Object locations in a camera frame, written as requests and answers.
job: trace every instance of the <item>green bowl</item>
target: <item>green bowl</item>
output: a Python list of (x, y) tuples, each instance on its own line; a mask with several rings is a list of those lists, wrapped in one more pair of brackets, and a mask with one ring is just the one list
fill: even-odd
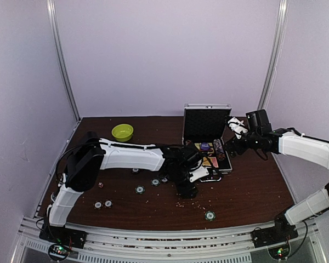
[(117, 141), (125, 142), (129, 141), (133, 136), (134, 129), (129, 124), (120, 124), (112, 129), (112, 136)]

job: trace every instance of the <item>wooden table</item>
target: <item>wooden table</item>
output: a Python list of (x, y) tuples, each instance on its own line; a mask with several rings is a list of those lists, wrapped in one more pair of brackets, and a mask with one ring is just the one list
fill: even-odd
[[(179, 144), (183, 128), (182, 117), (117, 117), (84, 118), (69, 147), (76, 145), (89, 130), (111, 139), (114, 126), (128, 123), (134, 127), (130, 143)], [(233, 136), (227, 130), (224, 140)], [(197, 183), (199, 193), (194, 199), (180, 199), (169, 182), (152, 186), (157, 173), (142, 171), (134, 175), (130, 169), (101, 170), (97, 184), (84, 193), (72, 209), (68, 222), (127, 230), (198, 230), (248, 225), (273, 220), (274, 216), (293, 205), (292, 197), (271, 155), (261, 160), (252, 150), (231, 159), (233, 172), (220, 182)], [(135, 187), (143, 185), (145, 193), (138, 195)], [(41, 205), (43, 216), (55, 191), (52, 180)], [(96, 201), (113, 201), (112, 208), (94, 209)], [(205, 220), (205, 212), (216, 214), (214, 221)]]

